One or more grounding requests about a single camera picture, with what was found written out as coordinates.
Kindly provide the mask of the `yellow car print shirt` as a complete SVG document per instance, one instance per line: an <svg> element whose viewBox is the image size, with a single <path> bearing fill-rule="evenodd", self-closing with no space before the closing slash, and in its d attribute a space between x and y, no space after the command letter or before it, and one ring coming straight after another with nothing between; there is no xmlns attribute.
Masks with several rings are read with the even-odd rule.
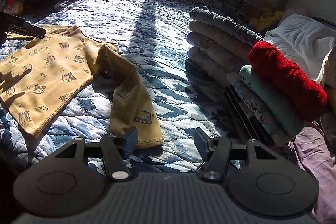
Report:
<svg viewBox="0 0 336 224"><path fill-rule="evenodd" d="M137 148L163 145L151 98L136 67L120 55L118 43L90 38L78 26L47 26L1 61L1 100L21 128L38 137L74 96L101 72L114 81L112 134L138 129Z"/></svg>

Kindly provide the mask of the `black striped folded garment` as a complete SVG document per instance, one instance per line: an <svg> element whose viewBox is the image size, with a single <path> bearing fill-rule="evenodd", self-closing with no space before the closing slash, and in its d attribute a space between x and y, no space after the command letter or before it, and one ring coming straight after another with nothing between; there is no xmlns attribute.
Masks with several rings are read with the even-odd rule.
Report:
<svg viewBox="0 0 336 224"><path fill-rule="evenodd" d="M256 139L269 147L274 145L272 138L239 98L232 85L224 88L223 97L230 110L230 116L235 123L239 139L243 144L249 139Z"/></svg>

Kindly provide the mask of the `floral print folded garment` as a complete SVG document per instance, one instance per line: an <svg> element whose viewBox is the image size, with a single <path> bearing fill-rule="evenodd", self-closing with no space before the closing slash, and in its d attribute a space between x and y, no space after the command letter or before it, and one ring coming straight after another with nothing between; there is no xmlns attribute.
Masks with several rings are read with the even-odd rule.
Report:
<svg viewBox="0 0 336 224"><path fill-rule="evenodd" d="M283 147L288 144L290 138L277 125L275 117L261 98L241 80L237 73L228 73L227 78L243 104L258 120L268 136L271 137L274 145Z"/></svg>

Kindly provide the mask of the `mint green folded garment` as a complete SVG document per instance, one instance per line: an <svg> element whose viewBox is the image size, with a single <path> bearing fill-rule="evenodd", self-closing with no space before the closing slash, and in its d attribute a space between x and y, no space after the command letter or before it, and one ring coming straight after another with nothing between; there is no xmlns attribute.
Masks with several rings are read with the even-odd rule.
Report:
<svg viewBox="0 0 336 224"><path fill-rule="evenodd" d="M305 122L288 99L277 89L263 80L250 65L240 69L241 80L267 105L281 129L294 139L303 129Z"/></svg>

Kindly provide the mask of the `grey folded bottom garment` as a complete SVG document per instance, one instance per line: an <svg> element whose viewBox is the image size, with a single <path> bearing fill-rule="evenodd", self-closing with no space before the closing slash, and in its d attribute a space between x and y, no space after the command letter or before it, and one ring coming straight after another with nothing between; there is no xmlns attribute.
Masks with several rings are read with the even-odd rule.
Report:
<svg viewBox="0 0 336 224"><path fill-rule="evenodd" d="M209 58L199 48L192 47L187 52L187 56L197 67L204 71L204 73L207 73L209 77L215 80L222 87L227 87L231 84L227 77L228 72Z"/></svg>

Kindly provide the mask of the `purple cloth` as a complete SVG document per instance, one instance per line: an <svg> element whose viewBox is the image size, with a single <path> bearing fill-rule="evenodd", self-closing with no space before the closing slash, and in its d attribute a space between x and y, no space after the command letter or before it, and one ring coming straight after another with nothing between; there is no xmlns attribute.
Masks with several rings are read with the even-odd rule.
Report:
<svg viewBox="0 0 336 224"><path fill-rule="evenodd" d="M293 161L319 182L318 199L312 215L320 223L335 223L335 155L317 122L306 122L289 142Z"/></svg>

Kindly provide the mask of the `lavender folded garment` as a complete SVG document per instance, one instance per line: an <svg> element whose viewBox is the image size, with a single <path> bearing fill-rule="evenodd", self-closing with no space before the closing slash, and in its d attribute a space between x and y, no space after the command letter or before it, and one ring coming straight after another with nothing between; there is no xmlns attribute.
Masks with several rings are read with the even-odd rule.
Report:
<svg viewBox="0 0 336 224"><path fill-rule="evenodd" d="M186 39L191 45L198 47L211 60L223 67L229 73L238 73L241 67L248 64L229 50L201 34L190 32Z"/></svg>

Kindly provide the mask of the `red folded garment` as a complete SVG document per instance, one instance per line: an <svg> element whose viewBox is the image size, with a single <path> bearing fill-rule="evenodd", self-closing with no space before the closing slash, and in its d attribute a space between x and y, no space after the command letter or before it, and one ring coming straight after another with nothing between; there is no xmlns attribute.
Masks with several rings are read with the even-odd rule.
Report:
<svg viewBox="0 0 336 224"><path fill-rule="evenodd" d="M324 88L270 43L257 42L248 53L248 60L258 75L288 97L303 120L311 122L327 112Z"/></svg>

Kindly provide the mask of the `beige folded garment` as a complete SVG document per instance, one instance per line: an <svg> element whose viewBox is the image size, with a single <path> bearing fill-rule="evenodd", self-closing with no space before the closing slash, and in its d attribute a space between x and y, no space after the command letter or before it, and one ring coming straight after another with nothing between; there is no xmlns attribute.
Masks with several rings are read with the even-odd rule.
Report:
<svg viewBox="0 0 336 224"><path fill-rule="evenodd" d="M189 29L200 35L211 39L213 42L229 50L231 53L248 63L248 53L251 51L251 46L240 41L233 35L220 30L217 27L210 26L197 20L189 22Z"/></svg>

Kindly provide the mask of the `blue white quilted bedspread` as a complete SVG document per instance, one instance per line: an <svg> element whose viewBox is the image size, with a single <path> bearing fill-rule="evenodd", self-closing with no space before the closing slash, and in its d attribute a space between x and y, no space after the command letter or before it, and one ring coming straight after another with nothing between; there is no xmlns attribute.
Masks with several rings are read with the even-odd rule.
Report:
<svg viewBox="0 0 336 224"><path fill-rule="evenodd" d="M79 0L60 12L29 14L36 25L77 25L89 36L118 42L149 92L164 143L138 150L126 162L140 172L192 172L201 162L194 146L197 127L210 136L235 137L222 88L187 57L190 11L197 0ZM76 95L45 131L27 144L17 122L1 110L1 155L15 172L76 137L99 141L109 132L113 86L99 77Z"/></svg>

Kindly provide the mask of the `grey-green folded towel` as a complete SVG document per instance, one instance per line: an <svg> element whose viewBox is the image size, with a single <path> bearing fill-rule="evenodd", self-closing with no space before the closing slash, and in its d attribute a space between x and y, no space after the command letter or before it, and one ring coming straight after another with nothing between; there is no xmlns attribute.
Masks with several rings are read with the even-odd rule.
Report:
<svg viewBox="0 0 336 224"><path fill-rule="evenodd" d="M253 47L257 42L263 38L257 33L251 31L245 26L238 24L229 16L218 15L215 12L195 7L190 12L190 18L208 24L213 27L227 32L238 40L249 44Z"/></svg>

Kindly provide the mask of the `white pillow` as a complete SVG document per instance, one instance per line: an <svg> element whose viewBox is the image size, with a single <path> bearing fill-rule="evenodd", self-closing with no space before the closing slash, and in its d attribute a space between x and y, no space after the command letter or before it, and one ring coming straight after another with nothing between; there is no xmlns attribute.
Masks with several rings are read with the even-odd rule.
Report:
<svg viewBox="0 0 336 224"><path fill-rule="evenodd" d="M264 41L294 61L315 82L335 88L335 30L299 14L268 31Z"/></svg>

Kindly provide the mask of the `yellow plush toy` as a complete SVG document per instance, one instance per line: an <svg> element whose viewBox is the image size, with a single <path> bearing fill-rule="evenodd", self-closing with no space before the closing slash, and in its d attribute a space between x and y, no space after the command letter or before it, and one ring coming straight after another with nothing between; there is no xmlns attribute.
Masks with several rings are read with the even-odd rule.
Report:
<svg viewBox="0 0 336 224"><path fill-rule="evenodd" d="M281 7L271 4L268 1L262 1L254 7L249 14L249 25L256 31L261 33L266 31L274 24L277 25L285 12Z"/></svg>

